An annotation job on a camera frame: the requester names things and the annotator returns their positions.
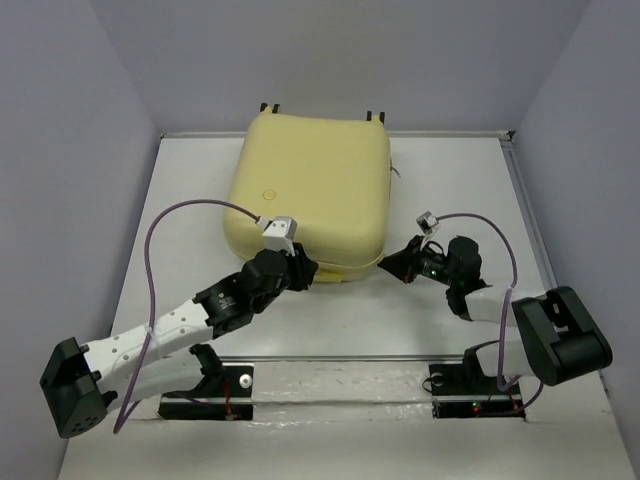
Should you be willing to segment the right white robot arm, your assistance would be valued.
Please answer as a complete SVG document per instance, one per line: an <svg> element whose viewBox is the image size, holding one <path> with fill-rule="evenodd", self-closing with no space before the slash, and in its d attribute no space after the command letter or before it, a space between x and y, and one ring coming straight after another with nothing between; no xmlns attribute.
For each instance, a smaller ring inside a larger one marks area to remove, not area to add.
<svg viewBox="0 0 640 480"><path fill-rule="evenodd" d="M518 295L513 287L487 284L476 241L456 236L434 248L422 236L384 257L378 267L405 284L417 277L446 286L451 312L467 322L499 325L497 342L480 347L460 368L462 384L482 392L498 376L535 377L555 386L611 365L613 350L574 289Z"/></svg>

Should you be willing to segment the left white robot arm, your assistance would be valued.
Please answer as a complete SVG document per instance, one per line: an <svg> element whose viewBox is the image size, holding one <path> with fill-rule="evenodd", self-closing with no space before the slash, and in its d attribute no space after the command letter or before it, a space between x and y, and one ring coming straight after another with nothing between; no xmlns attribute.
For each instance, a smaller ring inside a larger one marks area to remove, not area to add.
<svg viewBox="0 0 640 480"><path fill-rule="evenodd" d="M201 395L215 392L221 370L209 341L249 325L281 293L307 290L318 268L299 243L291 252L263 249L150 324L85 344L74 337L59 342L39 380L58 436L82 435L117 408L173 391L167 374L155 375L149 388L141 376L183 349L198 360L187 371L189 386Z"/></svg>

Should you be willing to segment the yellow suitcase with black lining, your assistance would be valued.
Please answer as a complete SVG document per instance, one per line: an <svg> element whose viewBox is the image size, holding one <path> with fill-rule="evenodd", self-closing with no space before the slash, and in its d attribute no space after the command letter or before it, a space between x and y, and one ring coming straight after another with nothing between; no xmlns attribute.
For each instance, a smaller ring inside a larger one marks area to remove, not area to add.
<svg viewBox="0 0 640 480"><path fill-rule="evenodd" d="M291 217L295 241L325 283L364 279L383 258L392 157L383 112L325 119L261 105L227 200L267 219Z"/></svg>

